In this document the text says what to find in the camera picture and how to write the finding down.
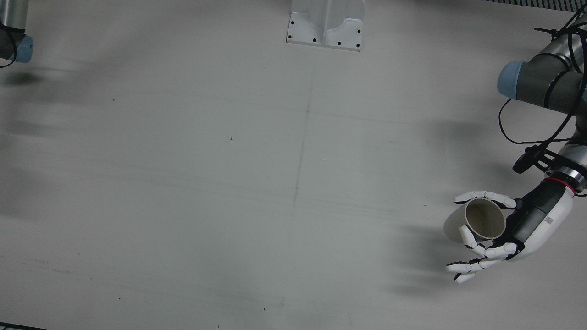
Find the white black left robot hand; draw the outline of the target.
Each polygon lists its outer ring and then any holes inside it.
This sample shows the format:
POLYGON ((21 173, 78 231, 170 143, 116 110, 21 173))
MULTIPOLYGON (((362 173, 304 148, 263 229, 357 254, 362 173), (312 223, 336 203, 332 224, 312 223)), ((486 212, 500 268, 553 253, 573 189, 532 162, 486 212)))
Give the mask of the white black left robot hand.
POLYGON ((522 198, 491 191, 455 197, 459 208, 445 221, 444 232, 474 253, 469 261, 446 265, 463 283, 504 261, 528 257, 539 250, 569 215, 575 189, 559 178, 545 178, 522 198))

